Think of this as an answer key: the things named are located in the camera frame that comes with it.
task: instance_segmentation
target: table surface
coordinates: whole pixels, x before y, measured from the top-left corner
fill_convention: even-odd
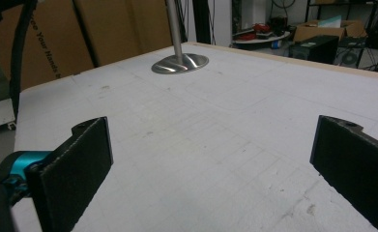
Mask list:
[[[376,231],[309,163],[319,115],[378,139],[378,73],[198,43],[201,70],[151,72],[172,47],[22,92],[16,151],[54,150],[107,116],[114,164],[74,231]],[[31,199],[13,207],[40,231]]]

